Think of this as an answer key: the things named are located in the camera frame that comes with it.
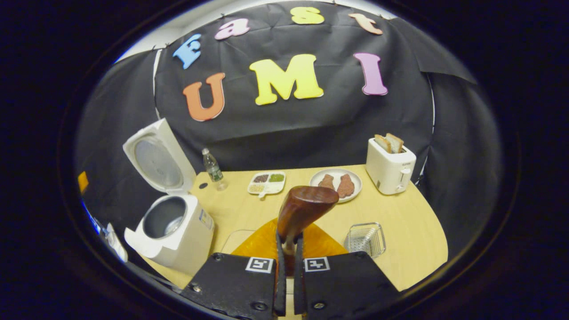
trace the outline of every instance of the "metal basket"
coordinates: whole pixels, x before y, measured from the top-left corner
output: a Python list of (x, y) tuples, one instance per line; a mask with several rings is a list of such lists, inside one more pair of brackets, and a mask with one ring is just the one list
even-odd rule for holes
[(381, 225), (377, 222), (354, 224), (346, 235), (344, 248), (348, 252), (365, 251), (371, 258), (384, 253), (385, 236)]

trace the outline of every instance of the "rice cooker inner pot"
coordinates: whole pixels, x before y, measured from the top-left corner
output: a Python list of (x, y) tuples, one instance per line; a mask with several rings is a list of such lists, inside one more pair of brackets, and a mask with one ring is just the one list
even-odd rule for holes
[(179, 196), (164, 199), (146, 212), (142, 226), (144, 233), (153, 239), (172, 234), (182, 223), (186, 208), (184, 199)]

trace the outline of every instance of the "water bottle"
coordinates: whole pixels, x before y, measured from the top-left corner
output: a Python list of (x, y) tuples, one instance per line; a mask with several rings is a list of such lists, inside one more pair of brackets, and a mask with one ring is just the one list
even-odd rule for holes
[(215, 160), (212, 154), (209, 153), (207, 148), (204, 148), (201, 151), (201, 154), (204, 155), (204, 167), (208, 172), (209, 177), (216, 184), (219, 191), (224, 190), (227, 187), (227, 184), (223, 181), (223, 173), (221, 173), (221, 170), (219, 169), (217, 160)]

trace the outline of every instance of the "wooden spatula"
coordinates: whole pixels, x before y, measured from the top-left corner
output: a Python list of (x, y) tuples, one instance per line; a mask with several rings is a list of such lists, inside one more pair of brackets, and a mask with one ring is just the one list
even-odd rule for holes
[(298, 186), (288, 192), (277, 221), (277, 232), (286, 255), (294, 254), (294, 239), (334, 208), (338, 200), (338, 192), (326, 187)]

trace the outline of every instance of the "yellow letter m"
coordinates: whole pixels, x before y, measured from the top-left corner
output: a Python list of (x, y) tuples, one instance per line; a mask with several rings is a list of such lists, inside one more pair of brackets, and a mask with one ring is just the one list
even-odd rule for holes
[(314, 55), (295, 55), (290, 59), (286, 71), (271, 59), (251, 63), (249, 69), (257, 74), (259, 86), (259, 96), (255, 99), (255, 103), (263, 105), (276, 102), (277, 95), (272, 92), (271, 85), (283, 99), (288, 100), (295, 81), (294, 96), (297, 99), (322, 97), (324, 90), (318, 87), (316, 82), (314, 61), (316, 61)]

